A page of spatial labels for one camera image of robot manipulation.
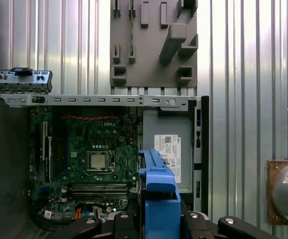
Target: green motherboard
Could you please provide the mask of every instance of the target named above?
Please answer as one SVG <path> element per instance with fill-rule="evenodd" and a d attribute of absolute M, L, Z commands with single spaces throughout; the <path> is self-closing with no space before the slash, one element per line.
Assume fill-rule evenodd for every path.
<path fill-rule="evenodd" d="M 75 212 L 77 205 L 125 210 L 136 189 L 137 125 L 130 109 L 33 107 L 32 203 L 55 213 Z"/>

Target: cpu socket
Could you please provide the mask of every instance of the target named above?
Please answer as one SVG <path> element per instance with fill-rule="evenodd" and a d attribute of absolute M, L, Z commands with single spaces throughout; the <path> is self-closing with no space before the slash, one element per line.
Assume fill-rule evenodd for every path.
<path fill-rule="evenodd" d="M 88 151 L 86 153 L 86 171 L 91 172 L 113 172 L 115 171 L 115 152 L 110 151 Z"/>

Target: dell logo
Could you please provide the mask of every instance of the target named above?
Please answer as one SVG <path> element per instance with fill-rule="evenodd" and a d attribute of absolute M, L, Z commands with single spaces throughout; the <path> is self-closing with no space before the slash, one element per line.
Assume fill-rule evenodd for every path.
<path fill-rule="evenodd" d="M 115 123 L 107 123 L 107 122 L 104 122 L 104 126 L 116 126 Z"/>

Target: red cable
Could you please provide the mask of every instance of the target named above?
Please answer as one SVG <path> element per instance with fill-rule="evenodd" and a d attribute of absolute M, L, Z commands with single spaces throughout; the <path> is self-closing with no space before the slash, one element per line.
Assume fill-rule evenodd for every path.
<path fill-rule="evenodd" d="M 99 117 L 99 118 L 84 118 L 84 117 L 77 117 L 77 116 L 72 116 L 72 115 L 66 115 L 66 117 L 71 118 L 71 119 L 77 119 L 77 120 L 94 121 L 94 120 L 107 120 L 107 119 L 115 117 L 115 115 Z"/>

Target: blue plastic bracket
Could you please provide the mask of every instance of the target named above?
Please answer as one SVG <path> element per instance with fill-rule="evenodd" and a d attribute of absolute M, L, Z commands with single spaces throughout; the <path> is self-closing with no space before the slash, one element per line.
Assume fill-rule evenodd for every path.
<path fill-rule="evenodd" d="M 179 239 L 181 200 L 172 171 L 165 165 L 158 151 L 154 149 L 140 152 L 144 156 L 146 168 L 139 169 L 139 175 L 146 178 L 147 193 L 175 194 L 172 200 L 146 200 L 145 238 Z"/>

